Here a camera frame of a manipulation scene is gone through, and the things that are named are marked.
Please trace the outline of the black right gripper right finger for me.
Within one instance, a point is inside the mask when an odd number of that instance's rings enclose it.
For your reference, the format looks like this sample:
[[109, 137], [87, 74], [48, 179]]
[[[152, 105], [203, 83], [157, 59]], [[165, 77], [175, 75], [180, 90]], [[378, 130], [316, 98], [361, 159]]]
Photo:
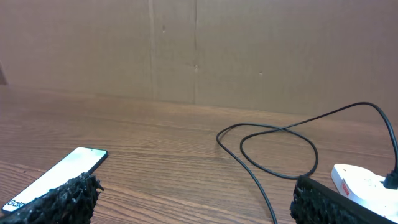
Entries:
[[304, 175], [296, 181], [290, 215], [297, 224], [394, 224]]

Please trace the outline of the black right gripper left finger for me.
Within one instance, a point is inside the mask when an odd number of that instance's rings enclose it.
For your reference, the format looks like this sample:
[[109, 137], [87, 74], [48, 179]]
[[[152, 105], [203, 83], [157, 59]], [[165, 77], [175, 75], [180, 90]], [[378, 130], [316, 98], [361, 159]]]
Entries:
[[104, 188], [86, 172], [1, 217], [1, 224], [90, 224]]

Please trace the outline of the Galaxy S24 smartphone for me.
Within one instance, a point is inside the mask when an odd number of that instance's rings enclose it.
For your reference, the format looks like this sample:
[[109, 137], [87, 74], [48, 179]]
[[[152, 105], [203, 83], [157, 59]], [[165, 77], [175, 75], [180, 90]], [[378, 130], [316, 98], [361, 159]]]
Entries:
[[2, 211], [11, 213], [56, 189], [69, 179], [78, 177], [81, 173], [92, 174], [108, 157], [108, 152], [102, 149], [78, 147], [57, 162], [46, 173], [31, 183], [23, 191], [10, 199], [2, 207]]

